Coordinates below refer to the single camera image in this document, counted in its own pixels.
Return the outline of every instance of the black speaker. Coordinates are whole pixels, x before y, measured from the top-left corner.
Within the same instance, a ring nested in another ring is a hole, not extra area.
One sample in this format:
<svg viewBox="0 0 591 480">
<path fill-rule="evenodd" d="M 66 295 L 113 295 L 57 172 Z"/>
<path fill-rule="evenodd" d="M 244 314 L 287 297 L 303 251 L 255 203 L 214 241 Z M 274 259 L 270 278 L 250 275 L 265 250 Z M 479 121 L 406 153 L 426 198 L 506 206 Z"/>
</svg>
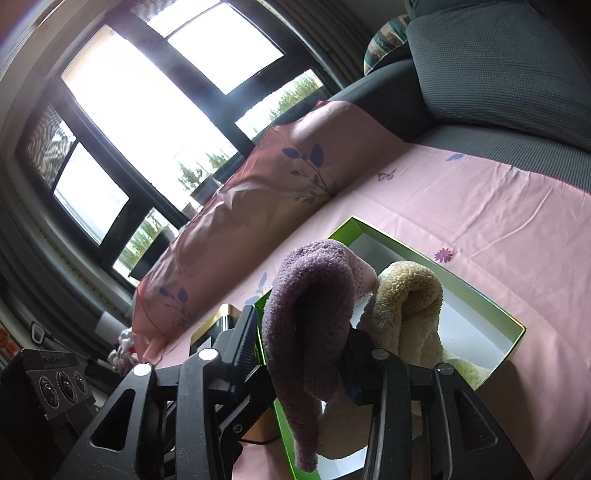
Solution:
<svg viewBox="0 0 591 480">
<path fill-rule="evenodd" d="M 23 349 L 0 375 L 0 433 L 35 480 L 50 480 L 96 415 L 73 353 Z"/>
</svg>

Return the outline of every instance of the green box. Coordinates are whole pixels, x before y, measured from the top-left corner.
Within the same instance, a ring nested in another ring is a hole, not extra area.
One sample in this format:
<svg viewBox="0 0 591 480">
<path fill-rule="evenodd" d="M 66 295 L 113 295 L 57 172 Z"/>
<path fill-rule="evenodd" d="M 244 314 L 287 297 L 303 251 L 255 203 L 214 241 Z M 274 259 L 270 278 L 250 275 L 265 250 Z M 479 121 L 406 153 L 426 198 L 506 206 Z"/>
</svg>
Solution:
<svg viewBox="0 0 591 480">
<path fill-rule="evenodd" d="M 367 223 L 351 217 L 330 238 L 347 245 L 377 273 L 398 260 L 410 260 L 430 268 L 444 290 L 439 327 L 441 342 L 455 355 L 489 368 L 491 374 L 511 356 L 523 337 L 525 326 L 497 304 L 438 263 Z M 268 297 L 269 293 L 255 304 L 261 317 Z M 359 320 L 364 303 L 355 307 L 353 325 Z M 365 449 L 341 460 L 319 457 L 318 469 L 312 473 L 296 469 L 294 440 L 279 401 L 275 401 L 275 411 L 295 479 L 335 480 L 347 475 L 356 476 L 355 472 L 363 468 Z"/>
</svg>

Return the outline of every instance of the window frame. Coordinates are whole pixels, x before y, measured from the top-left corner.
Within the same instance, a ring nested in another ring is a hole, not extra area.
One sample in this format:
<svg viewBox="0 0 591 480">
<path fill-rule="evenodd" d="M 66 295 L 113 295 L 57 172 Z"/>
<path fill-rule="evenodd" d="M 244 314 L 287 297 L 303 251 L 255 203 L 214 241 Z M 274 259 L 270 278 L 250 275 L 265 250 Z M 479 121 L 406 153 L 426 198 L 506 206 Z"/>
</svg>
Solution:
<svg viewBox="0 0 591 480">
<path fill-rule="evenodd" d="M 60 68 L 48 81 L 41 100 L 29 117 L 18 141 L 17 157 L 24 160 L 21 164 L 25 167 L 27 177 L 34 183 L 36 191 L 45 205 L 50 208 L 58 225 L 73 237 L 92 261 L 97 262 L 130 293 L 135 291 L 135 287 L 118 273 L 113 265 L 150 211 L 152 209 L 158 210 L 178 230 L 188 223 L 190 218 L 162 195 L 111 143 L 76 102 L 74 94 L 61 78 L 62 72 L 79 51 L 104 25 L 113 29 L 145 55 L 234 145 L 238 152 L 213 174 L 214 178 L 222 182 L 227 181 L 242 166 L 258 142 L 259 137 L 251 141 L 236 125 L 236 121 L 242 118 L 254 105 L 308 70 L 312 70 L 320 78 L 324 88 L 330 94 L 335 94 L 340 90 L 337 83 L 296 35 L 259 3 L 252 0 L 220 0 L 219 4 L 208 8 L 199 15 L 203 15 L 222 3 L 230 5 L 257 28 L 283 53 L 282 57 L 224 95 L 211 80 L 168 42 L 168 38 L 172 34 L 168 37 L 161 36 L 131 11 L 137 4 L 135 0 L 124 0 L 105 14 L 103 21 L 92 28 L 88 35 L 85 35 L 64 58 Z M 27 161 L 26 155 L 28 139 L 47 105 L 51 105 L 56 110 L 76 137 L 76 142 L 71 146 L 50 188 L 36 168 Z M 128 196 L 128 201 L 99 245 L 78 225 L 54 196 L 55 186 L 78 143 L 85 147 L 107 175 Z"/>
</svg>

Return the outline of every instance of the beige cloth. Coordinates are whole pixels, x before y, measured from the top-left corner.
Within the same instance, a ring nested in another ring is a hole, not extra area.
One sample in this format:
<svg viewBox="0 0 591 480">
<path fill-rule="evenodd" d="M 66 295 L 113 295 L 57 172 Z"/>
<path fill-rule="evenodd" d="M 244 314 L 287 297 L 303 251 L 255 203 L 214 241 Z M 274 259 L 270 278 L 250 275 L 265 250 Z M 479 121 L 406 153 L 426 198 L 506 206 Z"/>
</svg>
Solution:
<svg viewBox="0 0 591 480">
<path fill-rule="evenodd" d="M 409 261 L 391 264 L 378 277 L 357 328 L 369 333 L 377 348 L 399 356 L 405 363 L 433 368 L 449 361 L 476 388 L 489 371 L 445 351 L 437 329 L 443 304 L 443 288 L 427 267 Z M 413 405 L 413 429 L 420 428 L 420 406 Z M 327 403 L 320 420 L 318 453 L 339 459 L 368 444 L 372 406 L 358 407 L 343 387 Z"/>
</svg>

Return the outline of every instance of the purple towel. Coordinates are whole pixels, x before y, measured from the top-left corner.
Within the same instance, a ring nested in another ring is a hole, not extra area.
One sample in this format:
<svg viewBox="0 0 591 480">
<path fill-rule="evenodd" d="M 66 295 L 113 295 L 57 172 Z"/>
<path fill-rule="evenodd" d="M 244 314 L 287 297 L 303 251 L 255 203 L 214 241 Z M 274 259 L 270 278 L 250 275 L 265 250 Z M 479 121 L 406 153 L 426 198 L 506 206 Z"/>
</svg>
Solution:
<svg viewBox="0 0 591 480">
<path fill-rule="evenodd" d="M 353 307 L 376 281 L 374 269 L 340 242 L 312 242 L 286 256 L 265 306 L 267 367 L 304 472 L 316 468 L 320 400 L 339 385 Z"/>
</svg>

